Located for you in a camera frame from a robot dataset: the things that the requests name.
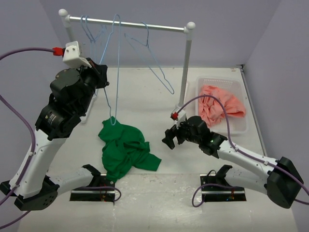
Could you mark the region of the green t shirt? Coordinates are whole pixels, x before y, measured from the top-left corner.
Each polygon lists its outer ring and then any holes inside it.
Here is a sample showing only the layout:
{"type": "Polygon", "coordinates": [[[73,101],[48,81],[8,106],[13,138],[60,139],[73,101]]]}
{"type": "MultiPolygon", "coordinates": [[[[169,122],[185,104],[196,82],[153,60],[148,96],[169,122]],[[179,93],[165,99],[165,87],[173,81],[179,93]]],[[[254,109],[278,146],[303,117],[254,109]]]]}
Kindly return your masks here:
{"type": "Polygon", "coordinates": [[[150,143],[139,129],[121,124],[113,116],[102,124],[98,137],[105,143],[101,160],[107,179],[117,182],[132,167],[157,171],[162,160],[151,153],[150,143]]]}

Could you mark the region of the blue hanger with shirt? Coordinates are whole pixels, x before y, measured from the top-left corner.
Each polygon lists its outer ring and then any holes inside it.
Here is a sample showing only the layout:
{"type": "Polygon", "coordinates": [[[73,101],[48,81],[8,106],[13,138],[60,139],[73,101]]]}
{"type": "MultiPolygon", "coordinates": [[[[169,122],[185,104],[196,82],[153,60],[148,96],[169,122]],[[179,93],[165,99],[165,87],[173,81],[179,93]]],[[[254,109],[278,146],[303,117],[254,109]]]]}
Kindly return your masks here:
{"type": "Polygon", "coordinates": [[[117,25],[118,26],[118,49],[117,49],[116,100],[115,100],[115,107],[114,107],[114,115],[112,115],[112,106],[109,101],[108,93],[105,88],[103,89],[104,96],[106,98],[106,103],[109,108],[109,116],[110,116],[109,120],[112,126],[114,126],[117,122],[118,96],[119,96],[120,49],[121,49],[121,17],[119,14],[115,14],[113,17],[111,32],[108,35],[108,38],[107,38],[103,53],[101,55],[100,62],[99,62],[100,64],[102,64],[105,58],[111,37],[114,34],[114,28],[115,28],[117,18],[118,18],[118,25],[117,25]]]}

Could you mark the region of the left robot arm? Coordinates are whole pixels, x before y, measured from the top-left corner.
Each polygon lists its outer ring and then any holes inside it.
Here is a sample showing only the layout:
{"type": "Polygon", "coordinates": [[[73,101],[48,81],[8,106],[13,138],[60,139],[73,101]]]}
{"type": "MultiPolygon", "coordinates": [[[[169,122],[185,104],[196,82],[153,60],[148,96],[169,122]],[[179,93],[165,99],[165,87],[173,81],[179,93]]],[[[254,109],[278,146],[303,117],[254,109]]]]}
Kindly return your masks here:
{"type": "Polygon", "coordinates": [[[14,204],[21,211],[44,210],[65,192],[100,186],[100,172],[90,164],[61,176],[47,175],[56,153],[86,115],[96,89],[109,85],[107,65],[87,61],[89,66],[64,69],[51,82],[49,102],[35,123],[35,142],[22,163],[27,170],[19,169],[0,185],[5,195],[16,197],[14,204]]]}

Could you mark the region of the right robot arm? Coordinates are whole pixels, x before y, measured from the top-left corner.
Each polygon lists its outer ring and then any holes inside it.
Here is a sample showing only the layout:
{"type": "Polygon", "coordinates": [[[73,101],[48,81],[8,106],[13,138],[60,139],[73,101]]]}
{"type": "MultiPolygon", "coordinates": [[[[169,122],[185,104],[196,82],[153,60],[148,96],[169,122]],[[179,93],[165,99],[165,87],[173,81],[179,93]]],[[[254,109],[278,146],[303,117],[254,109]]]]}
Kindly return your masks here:
{"type": "Polygon", "coordinates": [[[251,189],[289,209],[304,183],[288,158],[269,158],[238,147],[227,137],[210,131],[199,116],[192,116],[167,129],[162,142],[174,149],[174,139],[178,144],[185,141],[197,144],[204,154],[230,162],[214,176],[205,177],[201,181],[201,190],[234,193],[240,188],[251,189]]]}

